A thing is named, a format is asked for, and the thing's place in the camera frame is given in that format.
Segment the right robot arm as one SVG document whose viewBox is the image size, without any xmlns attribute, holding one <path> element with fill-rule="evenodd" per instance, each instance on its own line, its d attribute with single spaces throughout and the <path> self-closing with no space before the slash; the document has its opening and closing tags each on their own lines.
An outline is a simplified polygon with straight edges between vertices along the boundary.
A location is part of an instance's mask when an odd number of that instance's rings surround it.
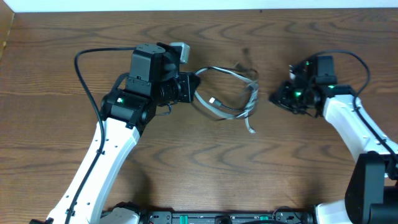
<svg viewBox="0 0 398 224">
<path fill-rule="evenodd" d="M 320 203 L 304 223 L 397 223 L 397 143 L 367 114 L 359 92 L 338 84 L 331 55 L 290 66 L 290 78 L 269 100 L 293 114 L 323 117 L 346 144 L 355 167 L 342 200 Z"/>
</svg>

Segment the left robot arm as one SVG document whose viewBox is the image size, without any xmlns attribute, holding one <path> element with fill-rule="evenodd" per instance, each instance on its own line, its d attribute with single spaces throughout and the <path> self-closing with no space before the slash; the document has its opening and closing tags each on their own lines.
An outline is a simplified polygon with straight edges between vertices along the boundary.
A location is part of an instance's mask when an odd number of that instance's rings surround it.
<svg viewBox="0 0 398 224">
<path fill-rule="evenodd" d="M 193 101 L 200 79 L 180 71 L 188 62 L 189 45 L 158 42 L 130 50 L 130 71 L 118 76 L 100 105 L 82 83 L 98 119 L 96 131 L 71 184 L 45 223 L 99 223 L 122 164 L 157 108 Z"/>
</svg>

